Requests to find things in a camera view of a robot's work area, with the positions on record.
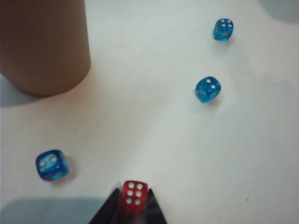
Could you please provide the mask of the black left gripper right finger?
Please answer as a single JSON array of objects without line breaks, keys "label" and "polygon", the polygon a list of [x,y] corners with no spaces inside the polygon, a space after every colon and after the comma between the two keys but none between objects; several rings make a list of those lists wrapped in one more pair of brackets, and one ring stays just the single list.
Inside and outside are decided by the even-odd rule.
[{"label": "black left gripper right finger", "polygon": [[142,224],[167,224],[162,209],[152,189],[148,191],[148,197],[141,218]]}]

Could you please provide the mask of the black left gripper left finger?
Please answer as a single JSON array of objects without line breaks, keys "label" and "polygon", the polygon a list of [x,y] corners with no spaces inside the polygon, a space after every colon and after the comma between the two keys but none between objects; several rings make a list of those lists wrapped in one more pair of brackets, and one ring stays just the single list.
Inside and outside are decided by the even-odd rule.
[{"label": "black left gripper left finger", "polygon": [[97,211],[89,224],[111,224],[117,211],[120,193],[120,189],[116,188]]}]

